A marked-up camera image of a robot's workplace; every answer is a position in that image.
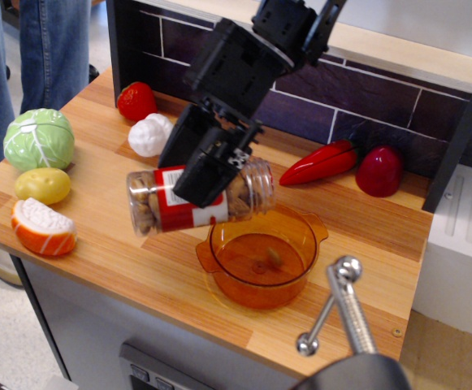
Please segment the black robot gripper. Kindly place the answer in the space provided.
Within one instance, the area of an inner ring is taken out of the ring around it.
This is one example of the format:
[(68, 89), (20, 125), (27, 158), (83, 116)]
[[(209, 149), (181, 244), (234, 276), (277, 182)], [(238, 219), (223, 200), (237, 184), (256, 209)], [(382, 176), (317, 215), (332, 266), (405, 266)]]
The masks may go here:
[(239, 24), (225, 18), (216, 24), (185, 72), (193, 102), (181, 113), (158, 160), (158, 167), (186, 164), (174, 184), (176, 196), (205, 208), (235, 179), (262, 131), (252, 116), (291, 65)]

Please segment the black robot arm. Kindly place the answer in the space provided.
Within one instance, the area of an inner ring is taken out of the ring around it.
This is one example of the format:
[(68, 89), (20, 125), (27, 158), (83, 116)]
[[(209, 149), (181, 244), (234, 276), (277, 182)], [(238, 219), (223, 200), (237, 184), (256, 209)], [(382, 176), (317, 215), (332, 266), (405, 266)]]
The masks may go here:
[(193, 103), (178, 118), (158, 166), (183, 168), (173, 193), (204, 208), (249, 161), (261, 123), (253, 118), (275, 81), (314, 65), (344, 7), (320, 12), (303, 1), (263, 1), (246, 29), (223, 18), (185, 72)]

